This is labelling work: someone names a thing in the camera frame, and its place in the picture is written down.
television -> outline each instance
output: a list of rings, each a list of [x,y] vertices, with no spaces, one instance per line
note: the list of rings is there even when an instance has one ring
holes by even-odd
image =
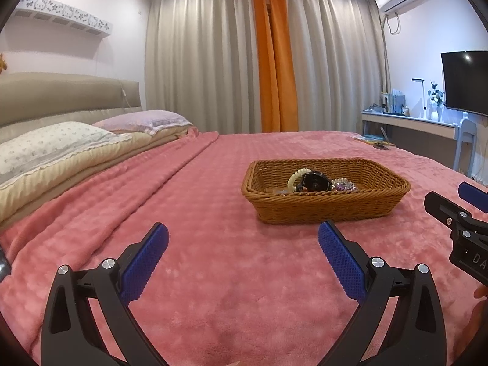
[[[488,51],[442,54],[446,107],[488,116]]]

flowers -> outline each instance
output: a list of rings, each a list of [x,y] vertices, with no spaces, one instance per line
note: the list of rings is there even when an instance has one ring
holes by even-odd
[[[7,64],[5,63],[5,60],[3,60],[3,53],[0,53],[0,74],[2,74],[2,71],[7,70]]]
[[[432,91],[429,91],[430,97],[430,104],[435,107],[441,107],[444,104],[442,98],[444,97],[444,92],[437,89],[438,85],[434,84],[434,82],[430,82],[432,84]]]

upholstered headboard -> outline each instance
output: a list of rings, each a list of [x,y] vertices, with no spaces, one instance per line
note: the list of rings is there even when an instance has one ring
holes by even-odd
[[[141,110],[138,82],[76,74],[0,76],[0,143],[60,122],[94,124]]]

orange curtain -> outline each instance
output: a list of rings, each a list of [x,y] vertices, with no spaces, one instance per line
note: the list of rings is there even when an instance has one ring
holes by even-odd
[[[297,132],[298,104],[286,0],[254,0],[263,132]]]

beige curtain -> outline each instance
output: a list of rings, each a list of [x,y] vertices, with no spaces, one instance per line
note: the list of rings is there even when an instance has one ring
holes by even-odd
[[[287,0],[301,131],[358,132],[389,88],[374,0]]]
[[[252,0],[152,0],[146,92],[200,131],[261,132]]]

